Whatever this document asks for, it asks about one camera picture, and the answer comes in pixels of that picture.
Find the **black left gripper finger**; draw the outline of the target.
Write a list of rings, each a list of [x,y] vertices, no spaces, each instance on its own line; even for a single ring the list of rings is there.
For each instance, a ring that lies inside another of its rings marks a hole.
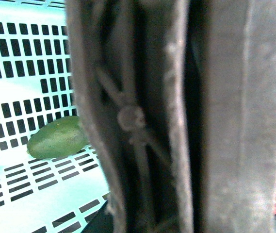
[[[200,233],[271,233],[276,205],[276,0],[196,0]]]

